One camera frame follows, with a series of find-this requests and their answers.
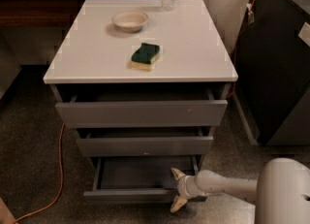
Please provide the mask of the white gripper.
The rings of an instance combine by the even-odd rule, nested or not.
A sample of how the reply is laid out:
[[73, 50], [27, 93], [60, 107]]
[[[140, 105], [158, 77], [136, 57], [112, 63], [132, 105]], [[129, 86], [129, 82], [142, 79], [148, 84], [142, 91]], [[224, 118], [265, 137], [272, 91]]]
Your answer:
[[199, 188], [195, 176], [186, 176], [177, 168], [171, 168], [174, 178], [177, 180], [177, 190], [180, 196], [175, 196], [170, 207], [171, 212], [179, 211], [189, 199], [199, 196]]

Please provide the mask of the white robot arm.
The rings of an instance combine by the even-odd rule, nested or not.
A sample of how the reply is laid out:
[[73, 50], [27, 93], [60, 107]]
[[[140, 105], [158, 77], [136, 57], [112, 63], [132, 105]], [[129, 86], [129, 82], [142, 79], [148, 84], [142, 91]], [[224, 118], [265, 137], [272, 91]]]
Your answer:
[[191, 199], [226, 194], [255, 205], [255, 224], [310, 224], [310, 169], [293, 159], [269, 161], [257, 179], [224, 177], [209, 170], [194, 176], [177, 168], [171, 171], [177, 181], [172, 212]]

